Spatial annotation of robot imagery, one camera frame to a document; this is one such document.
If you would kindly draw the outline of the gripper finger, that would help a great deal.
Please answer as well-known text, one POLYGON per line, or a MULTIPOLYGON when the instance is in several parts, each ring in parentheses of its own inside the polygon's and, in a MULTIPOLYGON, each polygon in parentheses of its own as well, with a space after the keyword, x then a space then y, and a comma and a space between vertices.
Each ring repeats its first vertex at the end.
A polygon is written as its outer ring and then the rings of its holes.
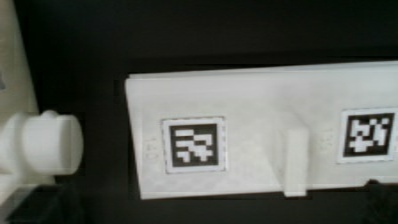
POLYGON ((367 212, 361 224, 398 224, 398 184, 367 183, 367 212))

